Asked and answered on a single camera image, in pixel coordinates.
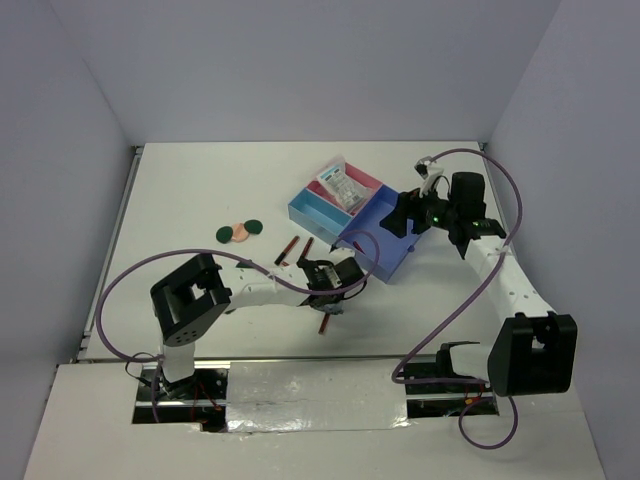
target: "white wall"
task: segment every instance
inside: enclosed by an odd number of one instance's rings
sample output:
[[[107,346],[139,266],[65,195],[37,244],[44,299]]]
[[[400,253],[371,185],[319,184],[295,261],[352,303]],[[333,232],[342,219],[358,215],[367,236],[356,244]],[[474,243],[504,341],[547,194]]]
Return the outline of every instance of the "white wall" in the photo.
[[[519,257],[579,324],[576,384],[609,480],[640,471],[638,18],[637,0],[563,0],[490,142],[523,191]]]
[[[136,143],[488,139],[559,0],[52,0]]]
[[[79,344],[127,145],[48,2],[0,2],[3,479],[22,478],[55,364]]]

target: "red marker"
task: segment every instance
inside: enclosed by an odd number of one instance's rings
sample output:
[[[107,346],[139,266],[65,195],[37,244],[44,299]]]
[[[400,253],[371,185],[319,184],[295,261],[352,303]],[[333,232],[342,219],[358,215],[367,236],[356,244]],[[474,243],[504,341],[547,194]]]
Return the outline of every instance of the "red marker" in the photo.
[[[291,250],[293,250],[293,247],[296,246],[296,243],[298,243],[298,240],[300,240],[300,237],[298,235],[293,237],[293,239],[289,242],[289,245],[287,245],[285,247],[285,249],[282,251],[282,253],[280,255],[278,255],[278,258],[276,258],[276,261],[273,262],[273,263],[276,264],[276,266],[280,266],[280,264],[282,263],[282,260],[284,260],[284,257],[289,255],[289,252]]]
[[[302,250],[302,253],[300,254],[300,258],[298,260],[307,258],[309,250],[311,250],[311,245],[313,245],[313,237],[309,237],[309,240],[307,240],[307,244],[304,246],[304,249]]]
[[[324,331],[327,329],[327,325],[329,324],[329,317],[331,317],[330,313],[324,314],[324,318],[322,319],[322,324],[320,324],[320,330],[318,330],[318,333],[320,335],[324,335]]]

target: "small package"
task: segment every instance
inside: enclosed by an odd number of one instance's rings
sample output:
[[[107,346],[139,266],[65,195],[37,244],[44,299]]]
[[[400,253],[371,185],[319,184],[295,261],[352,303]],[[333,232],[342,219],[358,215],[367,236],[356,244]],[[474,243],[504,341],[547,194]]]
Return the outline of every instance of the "small package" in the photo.
[[[337,156],[316,179],[346,212],[353,212],[369,196],[369,189],[349,177],[344,157]]]

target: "blue tray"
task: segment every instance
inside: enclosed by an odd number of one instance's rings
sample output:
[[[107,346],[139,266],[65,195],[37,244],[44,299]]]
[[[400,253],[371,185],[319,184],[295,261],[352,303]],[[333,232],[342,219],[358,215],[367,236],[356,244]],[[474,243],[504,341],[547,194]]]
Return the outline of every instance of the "blue tray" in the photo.
[[[387,283],[420,238],[420,235],[412,233],[398,238],[380,227],[380,220],[393,210],[397,198],[395,190],[379,185],[369,201],[352,216],[305,188],[289,203],[289,218],[329,244],[334,244],[342,234],[351,230],[371,233],[380,245],[380,260],[373,275]],[[364,254],[354,247],[354,241],[364,250]],[[375,249],[365,235],[349,236],[340,242],[340,246],[354,249],[358,263],[367,270],[371,269]]]

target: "white platform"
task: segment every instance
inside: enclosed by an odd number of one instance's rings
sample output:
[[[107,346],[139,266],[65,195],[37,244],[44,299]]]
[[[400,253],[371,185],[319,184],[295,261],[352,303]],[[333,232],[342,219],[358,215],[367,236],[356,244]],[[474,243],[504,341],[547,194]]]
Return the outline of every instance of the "white platform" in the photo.
[[[421,157],[473,142],[319,142],[149,144],[144,149],[124,215],[108,280],[152,254],[179,248],[219,248],[264,265],[294,235],[308,233],[287,216],[287,203],[334,155],[392,188],[419,186],[413,165]],[[480,157],[458,154],[441,161],[450,175],[465,170],[486,176]],[[487,182],[487,216],[499,218]],[[441,182],[440,188],[446,188]],[[219,227],[257,218],[264,231],[244,243],[220,245]],[[310,258],[328,251],[316,241]],[[105,330],[129,354],[157,351],[159,330],[150,287],[187,257],[156,262],[134,273],[114,291],[105,309]],[[348,302],[344,315],[332,317],[327,334],[318,335],[322,314],[309,308],[246,308],[223,315],[197,343],[199,358],[335,357],[395,355],[409,351],[478,285],[473,270],[449,244],[446,233],[431,230],[418,242],[390,284],[373,279]],[[481,297],[445,330],[425,353],[440,343],[493,342],[499,327],[490,300]],[[97,334],[86,358],[112,358]]]
[[[202,433],[191,424],[132,425],[136,388],[121,364],[62,366],[25,479],[605,478],[584,414],[573,408],[523,408],[512,442],[487,452],[464,442],[455,418],[392,430],[252,435]],[[492,442],[511,418],[465,422],[473,438]]]

